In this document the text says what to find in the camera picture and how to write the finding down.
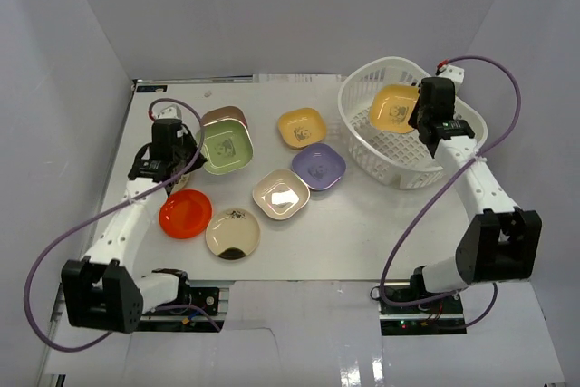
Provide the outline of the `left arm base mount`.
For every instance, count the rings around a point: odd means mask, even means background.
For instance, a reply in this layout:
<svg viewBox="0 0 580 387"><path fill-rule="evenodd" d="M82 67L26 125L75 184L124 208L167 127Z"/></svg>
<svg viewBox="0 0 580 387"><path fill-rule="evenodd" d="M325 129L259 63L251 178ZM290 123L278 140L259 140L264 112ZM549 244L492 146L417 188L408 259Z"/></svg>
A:
<svg viewBox="0 0 580 387"><path fill-rule="evenodd" d="M220 288L216 286L187 287L183 296L161 308L147 312L144 318L159 316L181 316L192 318L199 315L197 308L201 308L208 315L215 316L219 313Z"/></svg>

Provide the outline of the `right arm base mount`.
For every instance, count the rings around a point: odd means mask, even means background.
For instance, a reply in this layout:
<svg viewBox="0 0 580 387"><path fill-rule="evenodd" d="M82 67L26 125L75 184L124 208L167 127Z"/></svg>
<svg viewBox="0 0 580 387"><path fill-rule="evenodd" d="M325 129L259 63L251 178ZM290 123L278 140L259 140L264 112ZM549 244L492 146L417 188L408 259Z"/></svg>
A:
<svg viewBox="0 0 580 387"><path fill-rule="evenodd" d="M463 304L458 295L426 305L405 307L385 304L380 299L377 285L371 289L369 296L379 305L379 320L383 337L467 333Z"/></svg>

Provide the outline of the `brown square panda plate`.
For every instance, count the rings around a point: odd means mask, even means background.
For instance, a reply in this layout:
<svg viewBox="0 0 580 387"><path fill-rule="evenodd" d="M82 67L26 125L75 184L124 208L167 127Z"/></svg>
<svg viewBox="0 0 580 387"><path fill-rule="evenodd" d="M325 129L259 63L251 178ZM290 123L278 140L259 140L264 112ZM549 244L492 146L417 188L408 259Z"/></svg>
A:
<svg viewBox="0 0 580 387"><path fill-rule="evenodd" d="M202 116L202 125L204 127L216 127L218 125L226 125L231 123L248 126L244 112L237 106L223 106L212 111L206 112Z"/></svg>

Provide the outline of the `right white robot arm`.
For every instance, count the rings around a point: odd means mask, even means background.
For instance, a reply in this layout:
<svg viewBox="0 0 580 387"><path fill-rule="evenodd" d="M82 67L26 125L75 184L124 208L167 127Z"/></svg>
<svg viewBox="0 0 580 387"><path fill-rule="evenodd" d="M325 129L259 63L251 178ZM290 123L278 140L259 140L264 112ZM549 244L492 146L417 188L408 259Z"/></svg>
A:
<svg viewBox="0 0 580 387"><path fill-rule="evenodd" d="M455 101L452 80L425 78L409 120L432 158L449 175L469 219L451 257L417 270L422 282L411 288L409 300L423 314L440 305L442 293L530 278L542 229L538 213L522 209L478 155L474 130L454 117Z"/></svg>

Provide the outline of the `cream square panda plate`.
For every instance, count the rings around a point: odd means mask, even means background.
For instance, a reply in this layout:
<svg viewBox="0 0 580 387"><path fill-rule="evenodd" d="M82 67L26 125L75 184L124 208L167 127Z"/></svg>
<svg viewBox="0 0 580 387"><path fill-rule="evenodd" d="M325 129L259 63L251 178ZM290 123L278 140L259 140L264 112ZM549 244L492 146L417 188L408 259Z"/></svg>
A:
<svg viewBox="0 0 580 387"><path fill-rule="evenodd" d="M287 220L310 200L306 183L289 169L276 169L257 182L252 198L273 220Z"/></svg>

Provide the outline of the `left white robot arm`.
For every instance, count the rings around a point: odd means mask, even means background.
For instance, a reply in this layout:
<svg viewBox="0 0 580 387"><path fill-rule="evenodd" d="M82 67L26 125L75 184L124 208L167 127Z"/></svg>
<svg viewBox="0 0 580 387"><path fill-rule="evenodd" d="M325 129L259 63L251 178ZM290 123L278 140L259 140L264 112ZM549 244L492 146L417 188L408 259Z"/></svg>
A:
<svg viewBox="0 0 580 387"><path fill-rule="evenodd" d="M160 305L173 314L189 308L192 294L185 286L185 272L156 269L135 276L133 267L146 233L181 175L204 161L181 119L165 117L153 122L151 141L137 152L128 175L126 206L113 213L81 259L63 266L70 325L129 334L144 314Z"/></svg>

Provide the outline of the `green square panda plate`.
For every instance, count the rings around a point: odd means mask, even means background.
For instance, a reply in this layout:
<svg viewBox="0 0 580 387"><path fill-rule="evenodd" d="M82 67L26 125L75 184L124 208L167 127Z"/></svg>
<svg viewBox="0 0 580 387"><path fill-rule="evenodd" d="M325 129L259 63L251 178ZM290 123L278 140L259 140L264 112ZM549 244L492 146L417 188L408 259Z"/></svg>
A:
<svg viewBox="0 0 580 387"><path fill-rule="evenodd" d="M204 170L212 175L226 175L243 169L254 157L254 148L245 124L231 118L204 125L201 153L206 158Z"/></svg>

